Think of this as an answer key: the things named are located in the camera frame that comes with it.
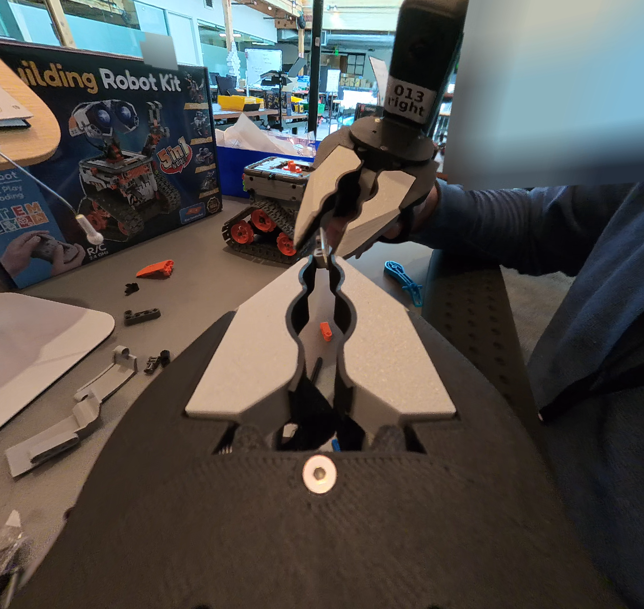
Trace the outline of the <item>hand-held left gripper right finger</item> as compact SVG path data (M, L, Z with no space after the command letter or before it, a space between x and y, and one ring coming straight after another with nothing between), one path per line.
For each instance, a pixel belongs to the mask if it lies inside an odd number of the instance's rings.
M329 259L341 332L333 408L342 451L360 451L384 427L451 420L457 411L414 324L400 302L346 260Z

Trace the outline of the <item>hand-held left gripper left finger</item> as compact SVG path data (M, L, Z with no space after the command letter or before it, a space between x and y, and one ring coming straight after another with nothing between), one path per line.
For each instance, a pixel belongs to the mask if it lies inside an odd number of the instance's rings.
M185 407L189 418L253 426L278 447L305 368L298 335L316 271L314 257L301 259L235 310Z

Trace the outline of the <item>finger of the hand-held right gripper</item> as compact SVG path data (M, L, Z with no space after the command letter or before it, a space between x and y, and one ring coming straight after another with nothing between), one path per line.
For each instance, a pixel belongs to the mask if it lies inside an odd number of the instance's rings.
M402 170L386 170L376 178L377 190L362 203L358 216L351 220L336 248L344 259L372 243L400 215L400 205L415 182L415 177Z
M298 250L337 206L349 222L358 219L365 203L364 163L354 150L338 146L310 174L294 227Z

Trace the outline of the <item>grey orange toy brick robot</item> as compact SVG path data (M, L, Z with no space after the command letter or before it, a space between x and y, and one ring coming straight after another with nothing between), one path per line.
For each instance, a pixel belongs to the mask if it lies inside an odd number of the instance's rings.
M313 169L312 163L278 156L246 166L243 186L249 194L249 204L259 199L276 201L285 209L295 210L297 218Z

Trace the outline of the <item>person's right forearm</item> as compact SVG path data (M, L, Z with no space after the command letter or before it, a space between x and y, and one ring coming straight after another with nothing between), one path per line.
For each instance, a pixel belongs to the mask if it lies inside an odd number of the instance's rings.
M643 184L471 190L438 180L411 240L527 275L577 275L620 208L643 213Z

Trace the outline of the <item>person's right hand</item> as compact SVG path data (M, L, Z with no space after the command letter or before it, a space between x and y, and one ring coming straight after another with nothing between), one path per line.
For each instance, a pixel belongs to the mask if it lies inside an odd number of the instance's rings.
M382 242L407 241L413 234L419 232L432 216L439 202L438 184L435 182L430 193L422 203L415 204L401 213L398 219L380 238Z

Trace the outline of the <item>blue plastic toy wrench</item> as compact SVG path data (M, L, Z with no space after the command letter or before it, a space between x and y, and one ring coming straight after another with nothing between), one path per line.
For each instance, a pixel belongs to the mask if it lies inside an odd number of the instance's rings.
M410 296L414 307L423 307L423 286L410 278L403 265L393 260L387 260L384 263L384 273L400 284L402 290Z

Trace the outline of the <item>black dotted mat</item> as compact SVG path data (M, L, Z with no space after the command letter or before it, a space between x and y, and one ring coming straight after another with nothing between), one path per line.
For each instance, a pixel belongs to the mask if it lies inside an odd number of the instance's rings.
M545 454L499 264L433 250L423 285L423 317L495 386Z

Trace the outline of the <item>blue storage bin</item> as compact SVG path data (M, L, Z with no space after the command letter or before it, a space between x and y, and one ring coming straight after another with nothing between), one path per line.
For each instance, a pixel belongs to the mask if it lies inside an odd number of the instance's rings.
M246 166L259 162L270 156L280 156L296 161L313 163L313 157L302 157L287 155L281 152L260 152L217 145L216 159L217 168L220 173L221 194L229 197L248 199L249 194L243 187L243 174Z

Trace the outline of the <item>white crumpled packing bags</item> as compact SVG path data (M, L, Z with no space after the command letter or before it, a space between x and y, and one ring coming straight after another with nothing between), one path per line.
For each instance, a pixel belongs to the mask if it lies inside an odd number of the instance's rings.
M256 122L242 114L229 128L216 129L217 147L261 152L266 155L282 157L303 157L313 159L316 156L316 141L313 134L290 134L274 130L262 130Z

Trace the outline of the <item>grey toy brick panel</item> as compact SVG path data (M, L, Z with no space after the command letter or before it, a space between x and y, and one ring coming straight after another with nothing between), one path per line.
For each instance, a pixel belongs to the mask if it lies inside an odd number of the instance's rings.
M137 357L131 354L129 348L117 346L113 351L112 363L80 388L74 395L74 400L81 402L93 396L102 404L127 383L137 371Z
M77 403L71 416L6 450L12 477L17 478L65 452L101 425L101 401L90 394Z

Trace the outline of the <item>white board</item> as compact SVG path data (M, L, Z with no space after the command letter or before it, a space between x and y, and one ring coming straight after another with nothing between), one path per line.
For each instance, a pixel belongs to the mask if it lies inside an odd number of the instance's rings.
M249 87L259 85L264 73L280 71L283 54L279 49L245 49L246 82Z

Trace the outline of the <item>dark blue toy packaging box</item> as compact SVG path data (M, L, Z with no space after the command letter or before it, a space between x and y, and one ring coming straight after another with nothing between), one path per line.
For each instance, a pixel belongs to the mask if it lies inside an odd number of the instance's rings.
M44 162L1 153L1 275L25 288L221 212L207 69L1 41L60 126Z

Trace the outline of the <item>black metal post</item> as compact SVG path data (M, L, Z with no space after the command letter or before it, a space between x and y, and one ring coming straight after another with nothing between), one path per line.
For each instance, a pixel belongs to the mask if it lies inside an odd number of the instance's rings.
M315 137L317 136L318 128L319 75L321 65L320 59L321 31L323 27L323 3L324 0L312 0L308 132L312 132Z

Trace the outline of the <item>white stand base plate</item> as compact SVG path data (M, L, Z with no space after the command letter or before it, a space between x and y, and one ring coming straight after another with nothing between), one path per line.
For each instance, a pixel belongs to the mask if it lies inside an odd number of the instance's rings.
M1 294L1 425L107 339L108 313Z

